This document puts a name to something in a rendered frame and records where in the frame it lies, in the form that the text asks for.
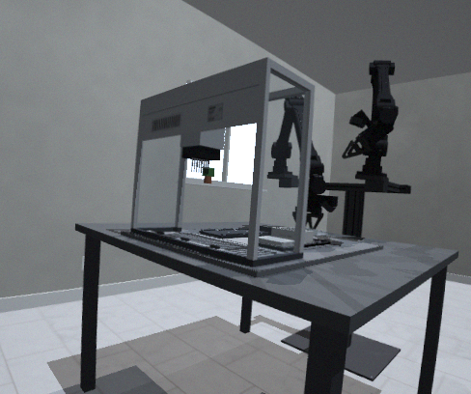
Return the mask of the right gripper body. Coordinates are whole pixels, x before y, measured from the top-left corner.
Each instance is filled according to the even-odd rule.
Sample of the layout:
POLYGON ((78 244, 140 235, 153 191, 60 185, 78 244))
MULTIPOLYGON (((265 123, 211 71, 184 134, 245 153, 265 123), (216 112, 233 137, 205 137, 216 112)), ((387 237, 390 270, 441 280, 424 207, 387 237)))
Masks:
POLYGON ((323 214, 322 213, 322 208, 321 209, 308 208, 307 212, 310 212, 311 214, 323 214))

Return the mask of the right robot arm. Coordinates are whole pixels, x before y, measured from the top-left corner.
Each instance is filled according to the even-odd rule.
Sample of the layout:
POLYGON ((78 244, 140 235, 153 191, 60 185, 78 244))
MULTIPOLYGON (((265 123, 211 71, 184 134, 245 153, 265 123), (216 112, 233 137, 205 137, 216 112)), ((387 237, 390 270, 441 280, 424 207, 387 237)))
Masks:
POLYGON ((323 176, 318 176, 324 173, 324 164, 321 163, 313 141, 311 159, 315 160, 310 161, 309 193, 312 194, 308 195, 308 208, 321 209, 321 207, 324 207, 327 211, 332 212, 338 204, 337 196, 313 195, 322 194, 326 190, 326 182, 323 180, 323 176))

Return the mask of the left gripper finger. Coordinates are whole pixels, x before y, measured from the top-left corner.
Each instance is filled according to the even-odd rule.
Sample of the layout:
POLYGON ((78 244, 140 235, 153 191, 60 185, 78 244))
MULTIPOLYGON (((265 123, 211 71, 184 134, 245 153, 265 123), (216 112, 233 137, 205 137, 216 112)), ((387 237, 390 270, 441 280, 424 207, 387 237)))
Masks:
MULTIPOLYGON (((354 143, 354 142, 353 142, 352 140, 349 142, 348 146, 346 147, 345 152, 344 152, 343 155, 342 155, 342 158, 343 158, 343 159, 351 157, 351 156, 346 155, 346 153, 347 153, 347 151, 349 150, 350 146, 353 145, 353 143, 354 143)), ((357 145, 356 145, 356 147, 354 148, 354 150, 355 150, 356 152, 360 151, 360 149, 357 147, 357 145)))
POLYGON ((368 143, 365 141, 365 139, 362 137, 362 135, 359 135, 359 136, 357 137, 357 139, 355 140, 355 142, 353 143, 353 145, 351 146, 351 148, 349 149, 349 151, 348 151, 347 154, 348 154, 349 156, 358 155, 358 154, 362 154, 362 153, 368 152, 368 151, 370 151, 370 150, 371 150, 371 148, 370 148, 370 146, 368 145, 368 143), (364 150, 358 151, 358 152, 355 152, 355 153, 352 153, 352 150, 354 149, 354 147, 357 145, 358 142, 363 146, 364 150))

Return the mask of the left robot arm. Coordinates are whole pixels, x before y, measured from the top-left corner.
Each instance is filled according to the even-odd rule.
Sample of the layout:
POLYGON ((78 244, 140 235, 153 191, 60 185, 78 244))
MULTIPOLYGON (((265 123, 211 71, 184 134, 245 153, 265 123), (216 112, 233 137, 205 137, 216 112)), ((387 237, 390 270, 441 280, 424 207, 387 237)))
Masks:
POLYGON ((369 157, 366 157, 366 164, 363 165, 362 172, 357 171, 356 175, 387 177, 387 174, 382 173, 380 162, 381 157, 387 155, 387 134, 394 130, 393 125, 399 114, 399 107, 396 106, 395 100, 390 92, 389 75, 394 75, 394 72, 395 63, 391 63, 391 61, 374 60, 373 63, 370 63, 369 75, 372 76, 371 83, 373 85, 372 119, 370 120, 364 111, 360 110, 350 118, 349 123, 361 128, 366 125, 368 128, 362 132, 366 131, 370 138, 381 131, 379 134, 382 134, 383 138, 375 143, 372 151, 363 153, 363 155, 368 155, 369 157), (375 79, 378 83, 378 87, 375 79))

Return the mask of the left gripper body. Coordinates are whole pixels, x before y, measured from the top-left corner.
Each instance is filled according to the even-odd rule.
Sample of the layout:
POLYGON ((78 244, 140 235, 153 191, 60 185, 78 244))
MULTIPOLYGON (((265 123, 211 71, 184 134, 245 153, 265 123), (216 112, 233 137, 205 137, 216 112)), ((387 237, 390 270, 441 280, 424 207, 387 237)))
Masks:
MULTIPOLYGON (((368 145, 370 145, 371 148, 373 148, 375 146, 375 143, 378 142, 381 138, 383 138, 383 135, 382 134, 379 134, 381 131, 379 131, 376 135, 374 135, 372 138, 370 138, 370 136, 365 132, 362 132, 360 135, 362 135, 362 137, 365 139, 365 141, 368 143, 368 145), (366 138, 365 138, 365 137, 366 138), (369 142, 370 143, 369 143, 369 142)), ((363 147, 359 147, 358 144, 357 144, 357 147, 361 150, 364 150, 363 147)))

